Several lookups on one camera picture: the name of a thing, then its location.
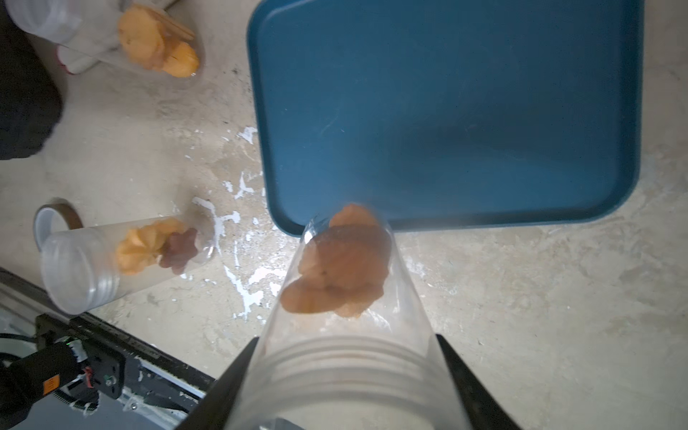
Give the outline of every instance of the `white paint splatter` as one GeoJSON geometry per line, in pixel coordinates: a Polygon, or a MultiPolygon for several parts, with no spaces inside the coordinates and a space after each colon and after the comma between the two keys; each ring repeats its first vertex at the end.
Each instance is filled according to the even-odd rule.
{"type": "Polygon", "coordinates": [[[278,283],[270,282],[270,292],[272,293],[273,296],[277,297],[279,294],[279,291],[282,289],[282,286],[279,285],[278,283]]]}
{"type": "Polygon", "coordinates": [[[235,318],[237,316],[242,316],[244,321],[247,321],[248,314],[251,312],[251,305],[260,306],[260,302],[263,300],[263,292],[256,291],[253,294],[249,293],[248,290],[241,284],[241,279],[237,278],[232,272],[230,272],[229,267],[227,266],[224,266],[224,273],[227,275],[231,283],[234,284],[234,288],[237,289],[237,292],[244,300],[244,311],[240,312],[239,314],[235,314],[235,318]]]}
{"type": "Polygon", "coordinates": [[[253,188],[246,186],[244,182],[244,172],[241,172],[241,176],[239,177],[239,192],[234,196],[234,200],[242,198],[244,196],[244,191],[250,194],[254,193],[253,188]]]}
{"type": "Polygon", "coordinates": [[[253,285],[256,282],[260,282],[265,279],[268,275],[275,275],[280,278],[287,276],[287,271],[282,269],[268,269],[267,267],[259,267],[253,272],[250,278],[248,278],[248,285],[253,285]]]}
{"type": "Polygon", "coordinates": [[[425,271],[425,265],[423,263],[416,263],[413,261],[411,257],[406,257],[404,261],[406,261],[406,267],[409,269],[409,272],[415,273],[422,279],[424,279],[427,276],[427,272],[425,271]]]}
{"type": "Polygon", "coordinates": [[[231,219],[232,221],[234,221],[234,224],[238,224],[241,221],[241,215],[237,211],[234,211],[232,215],[223,215],[221,217],[218,217],[217,213],[215,212],[215,205],[212,202],[209,202],[208,200],[203,200],[199,197],[194,197],[193,199],[191,199],[191,202],[197,204],[198,206],[203,206],[211,212],[215,224],[215,235],[213,237],[213,243],[215,244],[215,249],[217,249],[218,253],[222,255],[222,249],[219,247],[219,237],[227,236],[224,229],[224,222],[229,221],[231,219]]]}
{"type": "Polygon", "coordinates": [[[239,267],[239,257],[237,256],[237,241],[234,241],[234,267],[239,267]]]}
{"type": "Polygon", "coordinates": [[[244,127],[244,131],[237,134],[238,138],[244,138],[246,139],[246,142],[253,144],[253,134],[256,133],[258,130],[255,129],[254,127],[244,127]]]}

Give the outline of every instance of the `concrete floor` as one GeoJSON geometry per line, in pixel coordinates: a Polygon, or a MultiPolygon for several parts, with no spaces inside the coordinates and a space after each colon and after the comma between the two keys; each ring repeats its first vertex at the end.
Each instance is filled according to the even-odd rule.
{"type": "MultiPolygon", "coordinates": [[[[213,376],[260,333],[280,282],[249,285],[265,293],[245,321],[223,265],[248,285],[257,270],[285,270],[297,243],[272,229],[257,137],[237,137],[255,126],[244,32],[256,2],[180,5],[203,23],[204,71],[190,88],[108,65],[56,75],[65,109],[45,149],[0,162],[0,266],[39,284],[32,217],[52,197],[91,226],[172,214],[193,196],[241,214],[226,223],[224,254],[193,278],[94,311],[213,376]],[[253,192],[237,198],[241,175],[253,192]]],[[[398,235],[434,328],[524,429],[688,428],[686,22],[685,0],[648,0],[641,179],[617,212],[398,235]]]]}

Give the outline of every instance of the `orange label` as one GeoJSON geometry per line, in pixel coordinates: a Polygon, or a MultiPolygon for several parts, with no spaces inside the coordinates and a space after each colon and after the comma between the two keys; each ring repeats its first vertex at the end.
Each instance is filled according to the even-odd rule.
{"type": "Polygon", "coordinates": [[[60,375],[55,375],[50,379],[46,379],[43,381],[43,395],[46,395],[53,391],[54,389],[58,389],[60,387],[60,375]]]}

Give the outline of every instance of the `tape roll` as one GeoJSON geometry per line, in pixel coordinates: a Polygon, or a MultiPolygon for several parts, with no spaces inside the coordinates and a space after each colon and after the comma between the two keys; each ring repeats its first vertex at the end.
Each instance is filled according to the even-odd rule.
{"type": "Polygon", "coordinates": [[[34,216],[34,240],[39,251],[48,236],[53,233],[55,217],[64,221],[67,230],[83,228],[81,218],[69,204],[55,203],[41,206],[34,216]]]}

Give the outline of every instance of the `blue plastic tray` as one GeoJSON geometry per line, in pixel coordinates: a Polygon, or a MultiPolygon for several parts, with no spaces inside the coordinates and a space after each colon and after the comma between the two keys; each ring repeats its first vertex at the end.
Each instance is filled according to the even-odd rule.
{"type": "Polygon", "coordinates": [[[248,28],[268,205],[397,230],[579,222],[633,189],[641,0],[266,0],[248,28]]]}

